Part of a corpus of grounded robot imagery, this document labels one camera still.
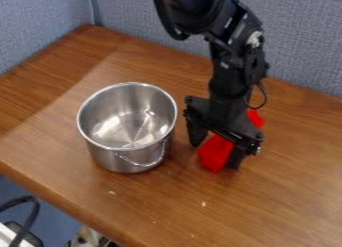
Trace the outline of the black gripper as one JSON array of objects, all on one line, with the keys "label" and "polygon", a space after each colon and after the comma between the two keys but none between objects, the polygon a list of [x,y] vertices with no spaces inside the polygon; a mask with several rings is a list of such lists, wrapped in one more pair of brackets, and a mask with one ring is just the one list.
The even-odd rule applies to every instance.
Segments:
[{"label": "black gripper", "polygon": [[244,99],[220,100],[188,96],[185,103],[184,115],[192,145],[198,147],[209,132],[230,140],[236,146],[230,152],[228,167],[238,170],[246,155],[257,155],[265,141],[265,134],[248,116]]}]

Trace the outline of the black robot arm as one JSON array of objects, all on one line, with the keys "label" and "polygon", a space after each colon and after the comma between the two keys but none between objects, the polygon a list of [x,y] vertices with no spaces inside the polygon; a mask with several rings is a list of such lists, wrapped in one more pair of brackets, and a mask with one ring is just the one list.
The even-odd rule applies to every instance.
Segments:
[{"label": "black robot arm", "polygon": [[209,43],[213,77],[208,98],[188,96],[184,115],[190,143],[216,133],[233,143],[224,165],[237,169],[261,150],[265,134],[248,112],[253,91],[264,90],[269,63],[262,21],[241,0],[153,0],[169,35],[178,41],[201,35]]}]

